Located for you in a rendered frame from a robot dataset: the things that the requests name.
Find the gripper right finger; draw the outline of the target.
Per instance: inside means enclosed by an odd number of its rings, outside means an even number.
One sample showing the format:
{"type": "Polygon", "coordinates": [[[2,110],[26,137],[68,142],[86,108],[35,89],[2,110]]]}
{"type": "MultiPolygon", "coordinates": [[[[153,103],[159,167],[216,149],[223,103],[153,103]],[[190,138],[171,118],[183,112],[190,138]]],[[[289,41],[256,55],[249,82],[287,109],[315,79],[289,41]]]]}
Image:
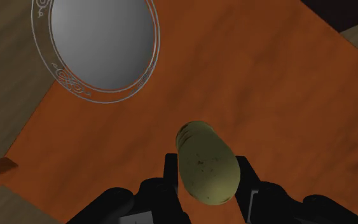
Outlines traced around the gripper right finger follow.
{"type": "Polygon", "coordinates": [[[329,197],[313,194],[299,202],[280,185],[261,181],[244,156],[237,161],[235,198],[246,224],[358,224],[358,215],[329,197]]]}

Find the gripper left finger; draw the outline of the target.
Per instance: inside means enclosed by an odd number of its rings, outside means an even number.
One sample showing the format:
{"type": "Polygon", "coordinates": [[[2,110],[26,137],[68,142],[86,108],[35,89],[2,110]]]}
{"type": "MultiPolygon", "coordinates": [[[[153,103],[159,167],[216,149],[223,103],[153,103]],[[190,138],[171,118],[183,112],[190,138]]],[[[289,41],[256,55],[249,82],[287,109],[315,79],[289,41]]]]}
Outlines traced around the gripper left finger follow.
{"type": "Polygon", "coordinates": [[[109,188],[66,224],[191,224],[177,193],[177,154],[168,153],[161,178],[145,179],[136,194],[109,188]]]}

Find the yellow-green potato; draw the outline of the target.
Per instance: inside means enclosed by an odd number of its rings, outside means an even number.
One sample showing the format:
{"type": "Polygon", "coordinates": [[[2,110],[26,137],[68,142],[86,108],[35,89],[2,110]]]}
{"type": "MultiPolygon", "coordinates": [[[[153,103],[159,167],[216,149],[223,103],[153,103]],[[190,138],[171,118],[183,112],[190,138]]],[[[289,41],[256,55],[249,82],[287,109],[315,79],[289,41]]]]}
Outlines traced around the yellow-green potato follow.
{"type": "Polygon", "coordinates": [[[211,206],[228,202],[240,182],[230,147],[203,121],[183,125],[176,136],[179,173],[186,191],[211,206]]]}

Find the orange wooden table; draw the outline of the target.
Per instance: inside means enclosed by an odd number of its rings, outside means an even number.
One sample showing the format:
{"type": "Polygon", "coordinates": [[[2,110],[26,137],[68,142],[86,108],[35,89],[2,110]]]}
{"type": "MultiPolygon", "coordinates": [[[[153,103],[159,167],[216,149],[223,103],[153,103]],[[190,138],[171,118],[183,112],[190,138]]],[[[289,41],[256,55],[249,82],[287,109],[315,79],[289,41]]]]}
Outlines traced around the orange wooden table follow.
{"type": "Polygon", "coordinates": [[[358,214],[358,50],[299,0],[155,0],[161,48],[135,96],[52,85],[0,185],[65,222],[105,189],[162,175],[179,128],[211,124],[258,176],[358,214]]]}

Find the grey plate with patterned rim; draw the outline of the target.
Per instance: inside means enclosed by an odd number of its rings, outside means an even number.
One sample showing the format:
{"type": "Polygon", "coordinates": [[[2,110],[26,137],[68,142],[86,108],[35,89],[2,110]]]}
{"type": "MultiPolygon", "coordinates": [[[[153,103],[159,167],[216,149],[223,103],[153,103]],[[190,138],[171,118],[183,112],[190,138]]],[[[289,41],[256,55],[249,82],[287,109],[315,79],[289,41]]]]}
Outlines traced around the grey plate with patterned rim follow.
{"type": "Polygon", "coordinates": [[[158,61],[154,0],[32,0],[31,27],[56,82],[89,102],[134,96],[158,61]]]}

